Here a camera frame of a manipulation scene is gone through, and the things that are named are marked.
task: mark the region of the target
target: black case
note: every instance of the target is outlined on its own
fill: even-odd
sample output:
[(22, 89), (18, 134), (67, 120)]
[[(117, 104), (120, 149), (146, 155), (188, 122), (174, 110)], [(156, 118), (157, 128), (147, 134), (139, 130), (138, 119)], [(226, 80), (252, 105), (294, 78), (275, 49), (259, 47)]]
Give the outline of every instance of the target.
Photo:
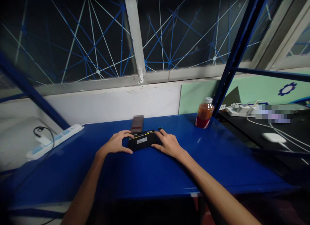
[(162, 145), (160, 139), (155, 135), (154, 130), (142, 132), (135, 135), (134, 138), (129, 138), (128, 148), (135, 152), (150, 147), (152, 144)]

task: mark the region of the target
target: blue metal shelf frame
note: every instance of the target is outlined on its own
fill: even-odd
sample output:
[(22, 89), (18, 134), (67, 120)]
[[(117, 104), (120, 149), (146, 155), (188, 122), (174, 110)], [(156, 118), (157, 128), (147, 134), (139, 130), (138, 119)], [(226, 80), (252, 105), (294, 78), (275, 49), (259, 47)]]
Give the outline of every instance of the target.
[(0, 52), (0, 69), (23, 93), (0, 99), (1, 102), (28, 96), (41, 110), (43, 110), (62, 129), (70, 125), (56, 112), (56, 110), (35, 90), (27, 78)]
[(217, 87), (213, 104), (215, 106), (213, 116), (216, 117), (221, 104), (225, 98), (227, 90), (233, 80), (236, 72), (250, 73), (269, 77), (284, 78), (290, 80), (298, 80), (310, 82), (310, 75), (297, 73), (284, 73), (277, 71), (265, 71), (257, 69), (239, 68), (246, 47), (251, 39), (254, 28), (259, 20), (259, 17), (264, 10), (266, 0), (250, 0), (242, 19), (236, 39), (233, 43), (231, 53), (228, 57), (223, 75)]

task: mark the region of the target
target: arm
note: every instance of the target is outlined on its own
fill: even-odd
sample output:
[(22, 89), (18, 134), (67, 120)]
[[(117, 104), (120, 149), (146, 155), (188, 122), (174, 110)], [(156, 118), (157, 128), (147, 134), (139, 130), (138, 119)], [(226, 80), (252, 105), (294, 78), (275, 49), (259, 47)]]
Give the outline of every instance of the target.
[(132, 137), (131, 131), (124, 130), (114, 134), (112, 138), (103, 145), (96, 153), (93, 164), (91, 165), (80, 189), (66, 212), (61, 224), (84, 225), (87, 222), (91, 208), (94, 203), (97, 183), (103, 162), (107, 154), (113, 152), (127, 152), (132, 154), (132, 150), (122, 146), (125, 137)]
[(220, 183), (208, 174), (178, 143), (177, 138), (167, 134), (164, 130), (155, 131), (162, 141), (162, 145), (152, 144), (163, 153), (176, 158), (192, 174), (205, 196), (230, 225), (259, 225), (257, 219), (251, 215)]

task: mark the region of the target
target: power strip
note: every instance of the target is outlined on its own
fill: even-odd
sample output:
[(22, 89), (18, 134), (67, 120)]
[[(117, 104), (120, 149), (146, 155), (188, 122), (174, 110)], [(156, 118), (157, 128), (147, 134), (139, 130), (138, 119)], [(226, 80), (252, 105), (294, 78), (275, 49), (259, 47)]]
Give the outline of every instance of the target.
[[(80, 132), (83, 130), (84, 127), (82, 127), (79, 124), (74, 124), (73, 126), (69, 127), (67, 130), (64, 130), (63, 132), (59, 133), (58, 135), (54, 136), (55, 146), (58, 146), (65, 140), (69, 139), (74, 134)], [(35, 147), (34, 149), (31, 149), (29, 152), (27, 152), (26, 157), (27, 161), (31, 160), (37, 160), (40, 157), (42, 157), (45, 153), (50, 151), (53, 148), (53, 142), (50, 141), (50, 143), (44, 145), (40, 144), (39, 146)]]
[(235, 107), (227, 107), (227, 113), (230, 116), (237, 116), (237, 117), (246, 117), (247, 112), (250, 110), (248, 117), (249, 118), (255, 118), (255, 108), (252, 108), (252, 105), (248, 106), (249, 108), (240, 108), (239, 105)]

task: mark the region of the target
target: black cable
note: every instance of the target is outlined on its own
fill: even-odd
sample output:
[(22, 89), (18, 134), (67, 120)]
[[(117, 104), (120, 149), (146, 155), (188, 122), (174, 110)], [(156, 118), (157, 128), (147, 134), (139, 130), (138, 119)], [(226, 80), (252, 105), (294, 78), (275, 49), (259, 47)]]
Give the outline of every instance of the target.
[(51, 220), (49, 220), (49, 221), (47, 221), (47, 222), (45, 222), (45, 223), (42, 223), (42, 224), (40, 224), (40, 225), (48, 224), (48, 223), (50, 223), (51, 221), (54, 221), (55, 219), (57, 219), (57, 218), (53, 218), (53, 219), (51, 219)]
[[(43, 131), (44, 129), (47, 129), (47, 130), (51, 133), (51, 136), (52, 136), (52, 139), (53, 139), (53, 146), (52, 146), (52, 149), (53, 149), (54, 146), (55, 146), (55, 140), (54, 140), (54, 136), (53, 136), (52, 131), (51, 131), (49, 128), (47, 128), (47, 127), (36, 127), (36, 128), (34, 128), (34, 129), (33, 129), (33, 133), (35, 134), (35, 136), (37, 136), (37, 137), (39, 137), (39, 138), (40, 138), (41, 136), (38, 135), (38, 134), (36, 133), (36, 129), (37, 129), (37, 131), (39, 131), (39, 132)], [(31, 174), (33, 174), (33, 173), (38, 169), (38, 167), (40, 167), (41, 164), (48, 158), (48, 156), (50, 155), (52, 149), (48, 151), (46, 157), (45, 157), (45, 158), (37, 165), (37, 167), (35, 167), (35, 168), (31, 171), (31, 173), (29, 173), (28, 176), (25, 177), (25, 178), (22, 180), (22, 182), (17, 186), (17, 188), (14, 190), (14, 192), (13, 192), (11, 198), (9, 199), (9, 201), (13, 198), (13, 196), (15, 195), (15, 193), (16, 193), (16, 192), (19, 190), (19, 188), (23, 185), (23, 183), (25, 182), (25, 180), (27, 180), (27, 179), (29, 178), (29, 176), (30, 176)]]

